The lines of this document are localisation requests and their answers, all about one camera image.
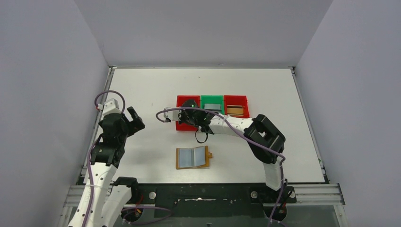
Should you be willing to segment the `yellow leather card holder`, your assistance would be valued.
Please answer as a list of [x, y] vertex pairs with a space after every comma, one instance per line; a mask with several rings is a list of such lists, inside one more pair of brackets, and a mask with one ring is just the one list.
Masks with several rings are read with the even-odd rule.
[[207, 168], [210, 166], [212, 158], [213, 154], [209, 151], [208, 146], [177, 148], [175, 168], [177, 170]]

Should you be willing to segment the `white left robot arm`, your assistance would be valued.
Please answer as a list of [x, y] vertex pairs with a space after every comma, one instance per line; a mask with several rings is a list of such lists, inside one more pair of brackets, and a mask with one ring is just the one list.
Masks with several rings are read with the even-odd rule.
[[133, 107], [132, 120], [114, 110], [99, 122], [103, 132], [95, 140], [87, 157], [88, 180], [70, 227], [112, 227], [124, 205], [136, 201], [138, 182], [132, 177], [112, 180], [125, 153], [128, 137], [145, 128]]

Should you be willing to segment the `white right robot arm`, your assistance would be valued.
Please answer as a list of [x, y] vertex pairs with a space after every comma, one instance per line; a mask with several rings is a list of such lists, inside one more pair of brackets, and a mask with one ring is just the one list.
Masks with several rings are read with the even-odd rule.
[[263, 114], [254, 118], [238, 118], [201, 109], [193, 100], [180, 106], [178, 122], [198, 128], [207, 135], [224, 134], [244, 139], [253, 155], [263, 163], [266, 186], [278, 191], [285, 178], [282, 164], [283, 133]]

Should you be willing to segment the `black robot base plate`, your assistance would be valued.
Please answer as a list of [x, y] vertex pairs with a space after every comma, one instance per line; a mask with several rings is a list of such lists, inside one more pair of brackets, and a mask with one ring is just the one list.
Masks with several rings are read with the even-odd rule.
[[118, 214], [127, 221], [139, 223], [144, 206], [155, 206], [154, 218], [222, 218], [248, 216], [282, 219], [286, 206], [296, 203], [295, 189], [285, 186], [283, 193], [264, 183], [140, 183], [129, 205]]

